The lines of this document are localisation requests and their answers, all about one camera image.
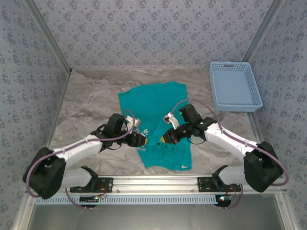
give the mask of vent grille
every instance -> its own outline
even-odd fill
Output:
[[[79,203],[80,196],[71,196]],[[68,205],[71,204],[65,195],[57,195],[50,199],[38,198],[36,205]],[[217,204],[215,195],[109,195],[100,199],[100,205],[185,205],[185,204]]]

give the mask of white logo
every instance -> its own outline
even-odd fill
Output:
[[[149,134],[148,129],[144,129],[144,131],[141,132],[141,135],[144,136],[144,137],[147,136],[148,134]],[[136,149],[140,150],[140,151],[146,151],[145,146],[140,146],[140,147],[137,147]]]

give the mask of floor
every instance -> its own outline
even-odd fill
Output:
[[[118,93],[142,84],[177,81],[186,84],[188,97],[204,100],[213,107],[208,69],[114,69],[73,70],[60,111],[51,148],[76,142],[105,124],[113,113],[120,113]],[[203,116],[212,116],[202,105],[194,103]],[[223,126],[238,135],[255,140],[245,113],[219,112]],[[73,166],[86,165],[98,174],[211,174],[225,164],[239,165],[232,154],[205,142],[192,145],[192,169],[171,171],[163,167],[145,168],[136,149],[122,146],[117,151],[105,150]]]

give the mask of enclosure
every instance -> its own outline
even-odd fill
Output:
[[[14,0],[1,9],[0,229],[307,229],[304,0]],[[146,168],[127,145],[81,160],[73,168],[113,178],[108,205],[92,212],[63,191],[47,201],[25,193],[37,151],[105,124],[121,112],[121,92],[175,81],[213,108],[211,61],[251,64],[263,107],[217,115],[232,132],[273,145],[286,186],[262,194],[244,186],[240,205],[219,211],[210,201],[224,193],[200,193],[197,178],[241,163],[206,141],[191,145],[183,171]]]

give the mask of cable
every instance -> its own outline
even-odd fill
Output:
[[[112,149],[112,148],[107,148],[107,149],[108,150],[118,150],[120,147],[121,147],[121,145],[118,148],[116,148],[116,149]]]
[[[74,202],[74,200],[71,198],[71,196],[69,195],[69,193],[68,193],[68,189],[67,188],[65,188],[65,193],[66,193],[66,196],[67,196],[67,198],[69,199],[69,201],[73,204],[73,205],[75,205],[77,208],[81,208],[81,209],[84,209],[84,210],[86,210],[86,209],[91,209],[91,208],[89,208],[89,207],[82,207],[81,205],[79,205],[79,204],[77,204],[76,202]]]
[[[190,142],[192,145],[200,145],[200,144],[202,144],[203,142],[205,142],[205,140],[202,140],[201,143],[193,143],[192,141],[189,140],[189,138],[187,138],[187,141]]]
[[[106,194],[106,187],[105,187],[103,184],[99,184],[98,186],[99,186],[99,187],[102,187],[102,188],[104,189],[104,193],[103,193],[103,194],[100,194],[100,195],[98,195],[98,196],[101,197],[102,195],[105,195],[104,198],[106,198],[106,197],[107,197],[107,194]]]
[[[217,123],[218,123],[218,126],[219,126],[220,130],[221,130],[226,136],[228,136],[228,137],[231,138],[232,140],[235,140],[235,141],[237,141],[237,142],[239,142],[239,143],[241,143],[241,144],[244,144],[244,145],[247,145],[247,146],[249,146],[249,147],[251,147],[251,148],[253,148],[253,149],[256,149],[256,150],[258,150],[259,152],[262,152],[263,154],[265,154],[265,155],[267,155],[268,157],[270,157],[272,160],[274,160],[274,161],[283,169],[286,178],[285,178],[284,182],[279,183],[279,184],[271,184],[271,186],[284,186],[284,185],[286,185],[286,184],[288,183],[289,177],[290,177],[290,176],[289,176],[289,172],[287,171],[286,167],[285,167],[276,157],[272,156],[272,155],[271,155],[270,153],[268,153],[267,151],[265,151],[265,150],[263,150],[263,149],[261,149],[261,148],[259,148],[259,147],[257,147],[257,146],[251,145],[251,144],[249,144],[249,143],[245,143],[244,141],[242,141],[242,140],[240,140],[240,139],[238,139],[238,138],[232,136],[231,134],[227,133],[226,131],[224,131],[220,119],[218,118],[218,116],[216,115],[216,113],[215,113],[206,103],[204,103],[204,102],[202,102],[202,101],[199,101],[199,100],[196,100],[196,99],[184,99],[184,100],[178,102],[178,103],[175,105],[175,107],[173,108],[173,110],[171,111],[171,113],[173,114],[173,113],[174,113],[174,110],[175,110],[181,103],[186,102],[186,101],[194,101],[194,102],[201,103],[201,104],[204,105],[207,109],[209,109],[209,111],[210,111],[211,113],[213,113],[213,115],[215,116],[216,121],[217,121]]]
[[[230,207],[220,207],[220,208],[221,209],[232,209],[232,208],[235,208],[235,207],[237,207],[240,204],[242,199],[243,199],[243,185],[241,185],[241,194],[240,194],[240,197],[237,200],[237,202],[234,205],[230,206]]]
[[[227,195],[230,191],[229,191],[229,188],[232,188],[233,190],[234,190],[234,192],[235,192],[235,195],[232,197],[232,198],[235,198],[235,196],[236,196],[236,189],[235,189],[235,187],[233,187],[232,185],[229,185],[228,186],[228,189],[227,189],[227,192],[225,193],[225,195]]]
[[[34,193],[32,192],[32,190],[31,190],[31,188],[30,188],[30,177],[31,177],[31,174],[32,174],[34,168],[35,168],[40,162],[42,162],[43,160],[46,160],[46,159],[48,159],[48,158],[50,158],[50,157],[53,157],[53,156],[55,156],[55,155],[57,155],[57,154],[59,154],[59,153],[63,153],[63,152],[70,151],[70,150],[72,150],[72,149],[74,149],[74,148],[76,148],[76,147],[78,147],[78,146],[80,146],[80,145],[82,145],[82,144],[84,144],[84,143],[87,143],[87,142],[94,142],[94,141],[113,141],[113,140],[122,139],[122,138],[124,138],[125,136],[127,136],[127,135],[133,130],[133,128],[134,128],[134,125],[135,125],[135,116],[134,116],[133,112],[130,111],[129,109],[125,109],[124,112],[123,112],[123,114],[126,115],[126,112],[128,112],[128,113],[130,113],[130,114],[132,115],[133,123],[132,123],[132,127],[131,127],[125,134],[121,135],[120,137],[117,137],[117,138],[95,138],[95,139],[89,139],[89,140],[87,140],[87,141],[84,140],[84,141],[81,141],[81,142],[79,142],[79,143],[77,143],[77,144],[75,144],[75,145],[72,145],[72,146],[70,146],[70,147],[68,147],[68,148],[66,148],[66,149],[64,149],[64,150],[60,150],[60,151],[56,151],[56,152],[47,154],[46,156],[44,156],[44,157],[38,159],[38,160],[32,165],[32,167],[30,168],[30,170],[29,170],[29,172],[28,172],[28,175],[27,175],[27,178],[26,178],[26,180],[25,180],[25,186],[26,186],[26,189],[27,189],[28,194],[29,194],[30,196],[32,196],[32,197],[39,197],[39,195],[34,194]]]

